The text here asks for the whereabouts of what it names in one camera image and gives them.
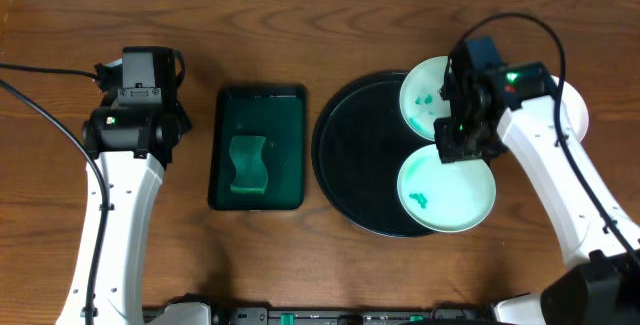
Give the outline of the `pale green plate bottom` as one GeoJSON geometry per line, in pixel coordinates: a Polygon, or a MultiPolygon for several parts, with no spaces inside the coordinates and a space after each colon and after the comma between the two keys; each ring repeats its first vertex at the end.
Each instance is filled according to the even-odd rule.
{"type": "Polygon", "coordinates": [[[444,163],[434,145],[413,152],[397,176],[397,195],[419,225],[443,233],[469,230],[491,212],[496,183],[482,160],[444,163]]]}

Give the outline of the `pale green plate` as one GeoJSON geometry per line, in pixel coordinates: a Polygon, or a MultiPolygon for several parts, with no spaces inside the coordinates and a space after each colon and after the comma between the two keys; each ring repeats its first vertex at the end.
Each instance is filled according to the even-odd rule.
{"type": "Polygon", "coordinates": [[[440,95],[444,85],[446,56],[427,59],[405,77],[399,93],[401,115],[420,137],[435,139],[434,122],[451,115],[450,105],[440,95]]]}
{"type": "Polygon", "coordinates": [[[469,230],[491,212],[496,183],[482,160],[444,163],[434,145],[413,152],[397,176],[397,195],[419,225],[443,233],[469,230]]]}

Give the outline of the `white plate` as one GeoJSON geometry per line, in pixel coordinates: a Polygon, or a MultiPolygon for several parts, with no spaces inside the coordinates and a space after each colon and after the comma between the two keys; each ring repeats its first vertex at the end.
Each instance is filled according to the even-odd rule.
{"type": "Polygon", "coordinates": [[[589,113],[584,99],[569,82],[565,81],[561,101],[562,131],[567,134],[569,129],[572,129],[575,138],[582,142],[589,127],[589,113]]]}

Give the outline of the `green wavy sponge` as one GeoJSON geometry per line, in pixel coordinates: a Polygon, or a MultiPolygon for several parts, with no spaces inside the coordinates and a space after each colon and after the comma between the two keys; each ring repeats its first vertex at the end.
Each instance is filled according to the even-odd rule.
{"type": "Polygon", "coordinates": [[[268,185],[268,172],[262,151],[264,136],[237,135],[231,139],[229,155],[235,168],[231,182],[232,193],[264,194],[268,185]]]}

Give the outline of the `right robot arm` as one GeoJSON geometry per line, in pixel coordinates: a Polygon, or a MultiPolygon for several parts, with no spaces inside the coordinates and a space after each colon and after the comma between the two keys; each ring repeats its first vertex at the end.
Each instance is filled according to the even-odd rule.
{"type": "Polygon", "coordinates": [[[581,145],[565,83],[541,63],[483,68],[447,64],[435,122],[444,162],[501,144],[525,171],[549,217],[566,273],[540,294],[503,300],[509,324],[637,324],[639,226],[622,209],[581,145]]]}

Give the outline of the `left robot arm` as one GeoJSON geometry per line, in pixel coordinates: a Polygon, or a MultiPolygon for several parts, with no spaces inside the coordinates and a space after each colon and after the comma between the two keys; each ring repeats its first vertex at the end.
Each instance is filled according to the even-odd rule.
{"type": "Polygon", "coordinates": [[[181,106],[99,107],[83,126],[87,208],[60,324],[140,324],[153,205],[171,150],[190,131],[181,106]]]}

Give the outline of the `round black tray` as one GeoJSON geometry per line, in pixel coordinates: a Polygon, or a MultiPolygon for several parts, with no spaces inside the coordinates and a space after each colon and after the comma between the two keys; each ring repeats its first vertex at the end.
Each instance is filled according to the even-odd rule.
{"type": "Polygon", "coordinates": [[[392,237],[436,232],[413,220],[397,195],[404,161],[424,146],[436,147],[401,115],[406,75],[384,71],[351,82],[327,103],[312,137],[314,172],[329,202],[358,226],[392,237]]]}

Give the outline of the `rectangular green tray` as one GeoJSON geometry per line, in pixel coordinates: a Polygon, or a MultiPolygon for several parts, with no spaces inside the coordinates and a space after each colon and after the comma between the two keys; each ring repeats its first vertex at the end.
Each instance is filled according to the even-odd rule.
{"type": "Polygon", "coordinates": [[[290,211],[304,199],[306,92],[302,86],[228,87],[217,96],[208,205],[217,211],[290,211]],[[264,136],[264,194],[232,193],[229,147],[237,135],[264,136]]]}

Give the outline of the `pale green plate top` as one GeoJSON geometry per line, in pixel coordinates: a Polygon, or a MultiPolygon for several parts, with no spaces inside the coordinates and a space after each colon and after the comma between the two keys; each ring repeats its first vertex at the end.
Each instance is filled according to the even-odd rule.
{"type": "Polygon", "coordinates": [[[401,115],[420,137],[435,139],[434,122],[451,115],[450,105],[440,95],[444,85],[446,56],[427,59],[405,77],[399,93],[401,115]]]}

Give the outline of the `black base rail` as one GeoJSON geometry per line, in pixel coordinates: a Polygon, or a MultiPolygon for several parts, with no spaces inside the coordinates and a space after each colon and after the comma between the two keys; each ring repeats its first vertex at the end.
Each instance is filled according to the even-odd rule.
{"type": "Polygon", "coordinates": [[[455,308],[438,308],[433,311],[350,311],[245,307],[214,309],[213,323],[224,325],[495,324],[496,320],[484,310],[455,308]]]}

